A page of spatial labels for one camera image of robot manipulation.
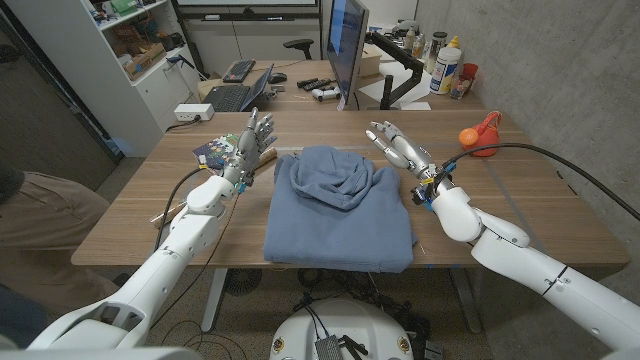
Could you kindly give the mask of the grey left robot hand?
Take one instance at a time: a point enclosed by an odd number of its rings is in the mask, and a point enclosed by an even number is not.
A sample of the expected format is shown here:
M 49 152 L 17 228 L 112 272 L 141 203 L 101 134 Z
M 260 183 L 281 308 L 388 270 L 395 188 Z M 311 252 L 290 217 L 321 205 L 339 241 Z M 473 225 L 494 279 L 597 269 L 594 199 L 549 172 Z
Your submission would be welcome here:
M 277 139 L 271 135 L 273 130 L 272 114 L 258 119 L 258 108 L 254 107 L 234 154 L 224 166 L 222 177 L 238 186 L 251 187 L 261 154 Z

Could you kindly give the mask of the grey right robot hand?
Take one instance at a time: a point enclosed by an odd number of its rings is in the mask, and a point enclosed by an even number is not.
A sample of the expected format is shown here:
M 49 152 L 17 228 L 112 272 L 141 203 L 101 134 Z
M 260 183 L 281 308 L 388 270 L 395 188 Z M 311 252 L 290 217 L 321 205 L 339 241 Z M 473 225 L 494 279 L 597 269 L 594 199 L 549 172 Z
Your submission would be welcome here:
M 371 122 L 370 125 L 383 132 L 390 141 L 390 144 L 387 144 L 371 130 L 365 131 L 366 136 L 383 152 L 392 165 L 407 169 L 419 180 L 435 176 L 436 165 L 432 162 L 428 151 L 413 142 L 398 127 L 389 121 Z

